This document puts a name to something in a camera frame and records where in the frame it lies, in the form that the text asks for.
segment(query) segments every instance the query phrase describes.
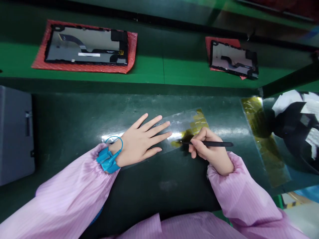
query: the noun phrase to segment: gray toolbox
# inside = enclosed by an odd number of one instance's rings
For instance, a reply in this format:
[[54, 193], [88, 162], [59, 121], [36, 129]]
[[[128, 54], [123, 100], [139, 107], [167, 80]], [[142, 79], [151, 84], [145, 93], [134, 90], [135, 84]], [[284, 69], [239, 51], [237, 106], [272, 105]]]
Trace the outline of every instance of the gray toolbox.
[[32, 174], [31, 94], [0, 86], [0, 186]]

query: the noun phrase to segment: black pen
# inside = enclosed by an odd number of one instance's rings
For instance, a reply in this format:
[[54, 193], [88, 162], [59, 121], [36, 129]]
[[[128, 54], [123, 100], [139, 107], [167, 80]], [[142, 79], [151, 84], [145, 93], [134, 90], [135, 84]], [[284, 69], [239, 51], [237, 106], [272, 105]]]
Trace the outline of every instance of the black pen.
[[[233, 143], [230, 142], [213, 142], [213, 141], [202, 141], [207, 147], [232, 147]], [[183, 144], [192, 144], [192, 142], [182, 142]]]

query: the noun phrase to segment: white paper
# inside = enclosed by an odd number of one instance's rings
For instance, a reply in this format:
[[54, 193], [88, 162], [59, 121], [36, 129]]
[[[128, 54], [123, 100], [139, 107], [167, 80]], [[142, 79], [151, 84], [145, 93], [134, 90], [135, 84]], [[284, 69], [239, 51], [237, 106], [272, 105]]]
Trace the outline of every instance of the white paper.
[[306, 142], [311, 145], [311, 157], [315, 160], [317, 157], [317, 147], [319, 147], [319, 130], [311, 128]]
[[306, 104], [303, 106], [300, 113], [303, 114], [314, 114], [316, 119], [319, 121], [319, 102], [308, 99]]
[[312, 92], [309, 92], [309, 94], [303, 94], [303, 98], [305, 102], [319, 101], [319, 96]]
[[275, 112], [275, 117], [284, 112], [288, 106], [294, 102], [303, 102], [300, 94], [296, 90], [287, 91], [280, 95], [272, 107]]

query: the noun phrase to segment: blue wrist strap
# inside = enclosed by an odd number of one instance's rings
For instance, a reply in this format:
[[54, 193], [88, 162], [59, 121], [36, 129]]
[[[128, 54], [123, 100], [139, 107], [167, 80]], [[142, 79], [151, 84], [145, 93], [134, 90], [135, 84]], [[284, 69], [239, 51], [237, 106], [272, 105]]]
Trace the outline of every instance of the blue wrist strap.
[[120, 169], [120, 167], [116, 164], [116, 157], [120, 154], [120, 152], [123, 149], [123, 140], [118, 137], [118, 136], [112, 136], [112, 137], [117, 137], [121, 140], [122, 142], [122, 147], [119, 151], [117, 151], [117, 153], [115, 153], [114, 155], [110, 152], [109, 147], [103, 149], [101, 152], [99, 152], [99, 156], [97, 157], [96, 161], [102, 166], [104, 171], [107, 171], [108, 173], [114, 173], [115, 171], [117, 171], [118, 169]]

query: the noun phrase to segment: sleeve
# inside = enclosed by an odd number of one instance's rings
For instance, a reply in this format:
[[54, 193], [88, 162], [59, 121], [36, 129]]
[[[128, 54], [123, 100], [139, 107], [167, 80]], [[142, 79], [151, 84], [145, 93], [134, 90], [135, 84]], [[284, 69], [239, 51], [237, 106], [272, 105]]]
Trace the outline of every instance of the sleeve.
[[241, 157], [232, 152], [228, 156], [234, 165], [233, 173], [221, 176], [209, 165], [207, 175], [233, 227], [247, 238], [308, 238], [291, 225], [286, 213], [252, 179]]
[[1, 238], [79, 238], [104, 205], [119, 172], [96, 161], [99, 144], [43, 183], [36, 196], [0, 225]]

